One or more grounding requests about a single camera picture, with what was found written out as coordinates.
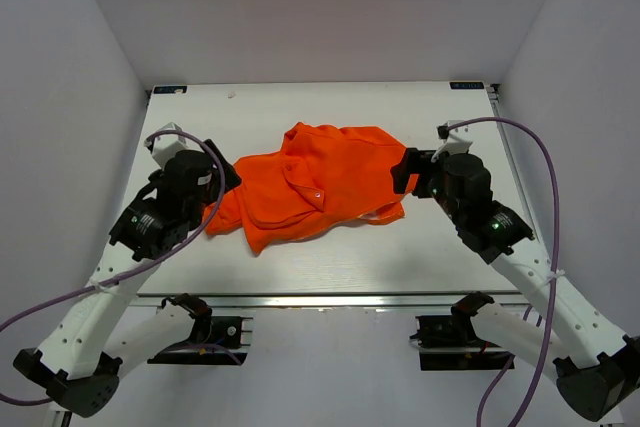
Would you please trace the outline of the orange zip-up jacket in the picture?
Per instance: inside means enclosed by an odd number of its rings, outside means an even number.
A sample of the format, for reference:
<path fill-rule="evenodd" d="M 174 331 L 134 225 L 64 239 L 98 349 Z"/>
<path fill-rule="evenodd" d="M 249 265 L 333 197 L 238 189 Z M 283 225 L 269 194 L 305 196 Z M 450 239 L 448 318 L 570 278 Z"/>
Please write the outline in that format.
<path fill-rule="evenodd" d="M 417 184 L 394 190 L 391 170 L 405 146 L 379 127 L 297 123 L 273 153 L 245 156 L 241 179 L 203 218 L 209 236 L 242 229 L 254 254 L 272 243 L 301 241 L 347 222 L 385 225 L 404 215 Z"/>

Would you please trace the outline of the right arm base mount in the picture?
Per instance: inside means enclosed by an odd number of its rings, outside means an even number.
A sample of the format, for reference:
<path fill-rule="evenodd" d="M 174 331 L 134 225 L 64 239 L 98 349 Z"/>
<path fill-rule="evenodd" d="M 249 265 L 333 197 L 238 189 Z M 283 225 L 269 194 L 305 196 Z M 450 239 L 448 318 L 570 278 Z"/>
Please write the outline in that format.
<path fill-rule="evenodd" d="M 416 318 L 409 344 L 417 350 L 423 372 L 495 371 L 513 369 L 510 354 L 496 344 L 466 337 L 451 315 Z"/>

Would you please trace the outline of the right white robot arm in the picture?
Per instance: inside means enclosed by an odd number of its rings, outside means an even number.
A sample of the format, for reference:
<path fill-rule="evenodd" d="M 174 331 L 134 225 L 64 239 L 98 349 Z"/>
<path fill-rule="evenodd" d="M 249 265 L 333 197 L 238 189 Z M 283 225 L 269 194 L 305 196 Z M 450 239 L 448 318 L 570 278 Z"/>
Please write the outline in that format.
<path fill-rule="evenodd" d="M 390 172 L 395 192 L 415 179 L 411 194 L 433 199 L 463 244 L 506 278 L 545 323 L 537 328 L 476 291 L 452 306 L 445 337 L 420 329 L 414 336 L 420 346 L 449 340 L 498 345 L 540 365 L 565 403 L 591 422 L 638 390 L 638 338 L 608 321 L 544 258 L 529 225 L 494 199 L 491 175 L 479 157 L 409 148 Z"/>

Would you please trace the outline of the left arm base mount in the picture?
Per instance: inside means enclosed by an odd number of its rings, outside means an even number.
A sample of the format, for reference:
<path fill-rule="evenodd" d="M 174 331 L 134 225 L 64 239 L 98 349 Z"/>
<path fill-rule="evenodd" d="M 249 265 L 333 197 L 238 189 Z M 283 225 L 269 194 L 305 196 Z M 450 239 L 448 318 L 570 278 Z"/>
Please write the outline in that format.
<path fill-rule="evenodd" d="M 167 347 L 150 365 L 241 366 L 252 343 L 253 318 L 213 316 L 185 341 Z"/>

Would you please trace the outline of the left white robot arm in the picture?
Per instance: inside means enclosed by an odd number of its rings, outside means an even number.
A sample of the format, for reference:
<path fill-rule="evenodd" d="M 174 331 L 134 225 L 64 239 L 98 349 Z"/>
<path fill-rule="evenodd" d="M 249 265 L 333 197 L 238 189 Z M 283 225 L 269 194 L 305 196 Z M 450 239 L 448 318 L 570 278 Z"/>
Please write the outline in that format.
<path fill-rule="evenodd" d="M 20 350 L 13 361 L 18 372 L 45 390 L 45 400 L 67 416 L 97 414 L 127 374 L 159 354 L 198 355 L 219 347 L 210 340 L 211 308 L 191 294 L 164 299 L 154 317 L 120 337 L 112 334 L 143 284 L 196 239 L 224 195 L 241 183 L 211 140 L 191 150 L 184 144 L 189 137 L 163 129 L 145 141 L 159 168 L 109 232 L 109 246 L 124 251 L 130 261 L 97 266 L 85 287 L 31 307 L 3 324 L 9 327 L 72 301 L 54 331 L 39 346 Z"/>

